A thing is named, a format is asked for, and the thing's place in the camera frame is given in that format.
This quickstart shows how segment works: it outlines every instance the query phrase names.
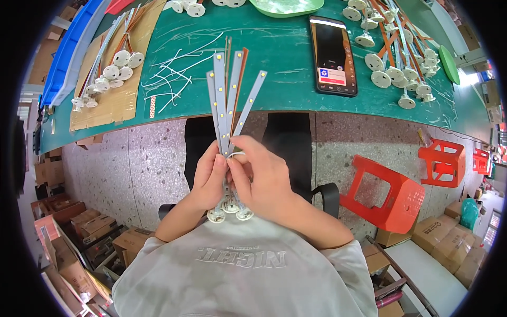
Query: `plastic bag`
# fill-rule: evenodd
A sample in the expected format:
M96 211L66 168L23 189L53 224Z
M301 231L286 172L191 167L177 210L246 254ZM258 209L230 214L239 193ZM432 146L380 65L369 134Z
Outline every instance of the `plastic bag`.
M461 220L459 222L465 228L474 229L475 221L479 215L479 208L473 198L467 198L461 204Z

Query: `green bowl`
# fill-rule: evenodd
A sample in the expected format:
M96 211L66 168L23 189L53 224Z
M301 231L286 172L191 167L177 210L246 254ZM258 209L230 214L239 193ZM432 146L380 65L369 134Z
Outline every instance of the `green bowl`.
M274 3L275 5L283 6L283 9L287 12L283 13L280 9L270 10L268 3L261 2L258 0L250 0L250 3L262 14L267 15L272 18L292 18L300 15L310 14L318 9L320 9L324 5L324 0L271 0L270 3ZM305 4L304 7L298 8L299 5Z

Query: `green cutting mat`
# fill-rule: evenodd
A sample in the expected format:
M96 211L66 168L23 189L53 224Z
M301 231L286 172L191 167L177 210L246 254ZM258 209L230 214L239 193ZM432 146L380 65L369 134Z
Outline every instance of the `green cutting mat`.
M341 12L346 4L343 1L328 1L315 15L344 21L353 42L363 30L360 29L359 22L352 22L343 17ZM106 15L101 24L102 30L109 27L111 21L112 16ZM243 108L246 95L258 71L263 69L268 75L253 105L253 111L333 111L378 115L444 127L481 139L489 137L490 124L487 113L477 94L471 86L464 85L455 85L453 91L453 85L443 69L428 79L437 99L429 103L417 101L416 107L411 110L402 109L397 105L402 94L401 89L393 86L387 89L376 87L370 81L371 71L364 63L364 56L369 52L380 50L383 41L379 29L371 31L377 43L374 48L366 50L355 43L352 46L359 95L355 98L346 98L316 93L307 25L307 16L274 19L262 15L249 3L234 9L208 4L206 14L200 18L191 18L187 14L178 14L172 10L163 11L148 47L141 83L153 82L150 77L159 71L158 66L150 66L151 64L173 57L179 48L183 49L181 54L197 49L213 40L214 34L217 36L223 31L222 37L208 46L202 56L181 58L171 66L178 71L210 56L215 49L223 50L225 36L232 36L233 50L243 47L250 49L238 110ZM170 98L157 97L153 119L149 119L150 100L144 98L153 93L168 93L170 90L167 85L148 93L140 86L136 116L133 119L72 133L68 130L70 99L73 95L71 93L51 116L56 123L54 135L51 135L50 120L43 124L41 151L44 153L76 140L130 126L210 114L205 73L211 69L211 59L189 69L185 75L192 76L193 83L189 84L182 91L181 98L175 101L177 106L170 104L158 114ZM185 82L186 80L173 82L173 91L178 92Z

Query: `chair armrest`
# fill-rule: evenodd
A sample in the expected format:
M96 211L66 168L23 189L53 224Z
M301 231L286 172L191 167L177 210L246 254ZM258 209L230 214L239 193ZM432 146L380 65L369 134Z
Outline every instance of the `chair armrest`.
M338 218L338 210L340 208L340 191L335 183L329 183L317 186L312 190L312 196L316 193L322 195L322 209L326 214Z

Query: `phone screen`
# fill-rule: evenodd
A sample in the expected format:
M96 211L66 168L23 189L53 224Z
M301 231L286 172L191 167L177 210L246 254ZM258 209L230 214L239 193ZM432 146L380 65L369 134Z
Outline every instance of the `phone screen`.
M312 16L310 28L317 88L329 93L357 95L354 61L345 24Z

